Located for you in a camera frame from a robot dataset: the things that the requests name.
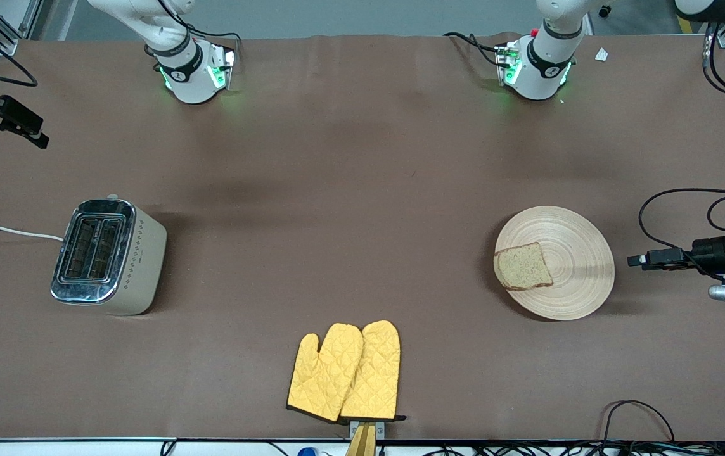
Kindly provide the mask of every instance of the toaster slot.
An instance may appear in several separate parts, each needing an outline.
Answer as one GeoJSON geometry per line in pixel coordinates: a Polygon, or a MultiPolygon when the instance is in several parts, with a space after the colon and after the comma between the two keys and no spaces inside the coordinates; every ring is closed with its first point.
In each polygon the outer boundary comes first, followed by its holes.
{"type": "Polygon", "coordinates": [[[67,268],[64,277],[81,278],[84,275],[84,267],[87,265],[87,257],[93,246],[93,237],[98,225],[98,220],[85,218],[77,225],[73,242],[67,248],[67,268]]]}
{"type": "Polygon", "coordinates": [[[93,256],[93,263],[89,269],[89,278],[104,279],[108,277],[108,269],[115,253],[117,232],[120,229],[118,220],[105,220],[98,238],[98,245],[93,256]]]}

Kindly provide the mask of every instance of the green led light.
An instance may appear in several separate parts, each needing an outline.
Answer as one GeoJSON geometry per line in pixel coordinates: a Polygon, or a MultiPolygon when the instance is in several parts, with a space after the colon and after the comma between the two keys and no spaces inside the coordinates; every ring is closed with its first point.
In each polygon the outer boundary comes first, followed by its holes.
{"type": "Polygon", "coordinates": [[[165,88],[173,90],[171,89],[171,83],[168,81],[168,76],[165,75],[165,70],[162,69],[162,66],[160,67],[160,75],[162,75],[163,80],[165,80],[165,88]]]}
{"type": "Polygon", "coordinates": [[[217,89],[224,87],[224,72],[218,69],[218,67],[213,68],[211,66],[208,66],[208,70],[208,73],[211,75],[211,79],[213,80],[213,86],[217,89]]]}
{"type": "Polygon", "coordinates": [[[570,70],[570,69],[571,69],[571,63],[568,63],[568,66],[566,66],[565,69],[563,70],[563,77],[562,77],[562,79],[560,79],[560,86],[562,86],[562,84],[565,84],[565,79],[568,78],[568,70],[570,70]]]}
{"type": "Polygon", "coordinates": [[[514,65],[506,70],[506,83],[512,86],[517,82],[517,75],[520,74],[520,70],[523,69],[523,61],[517,58],[514,61],[514,65]]]}

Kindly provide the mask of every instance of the small white paper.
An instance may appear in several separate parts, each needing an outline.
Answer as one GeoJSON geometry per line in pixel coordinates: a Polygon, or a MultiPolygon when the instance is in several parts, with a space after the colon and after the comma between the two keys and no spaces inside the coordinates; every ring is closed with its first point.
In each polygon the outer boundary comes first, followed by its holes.
{"type": "Polygon", "coordinates": [[[600,51],[596,53],[596,57],[594,58],[598,61],[606,61],[608,60],[608,51],[605,48],[600,48],[600,51]]]}

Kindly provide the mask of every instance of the gray floor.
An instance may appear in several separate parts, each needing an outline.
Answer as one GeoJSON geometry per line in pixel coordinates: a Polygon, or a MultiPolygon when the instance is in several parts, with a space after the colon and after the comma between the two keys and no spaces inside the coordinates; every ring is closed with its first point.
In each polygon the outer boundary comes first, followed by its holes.
{"type": "MultiPolygon", "coordinates": [[[[243,38],[312,35],[441,35],[452,30],[492,35],[528,32],[539,26],[534,2],[517,0],[200,0],[185,20],[207,32],[237,32],[243,38]]],[[[68,40],[130,40],[134,32],[78,3],[68,40]]]]}

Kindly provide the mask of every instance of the toaster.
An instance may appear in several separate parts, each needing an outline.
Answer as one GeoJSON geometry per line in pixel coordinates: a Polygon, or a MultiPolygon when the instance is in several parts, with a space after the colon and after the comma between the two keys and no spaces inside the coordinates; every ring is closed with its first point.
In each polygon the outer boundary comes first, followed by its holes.
{"type": "Polygon", "coordinates": [[[154,299],[166,237],[163,225],[116,194],[85,201],[67,225],[50,292],[73,306],[142,314],[154,299]]]}

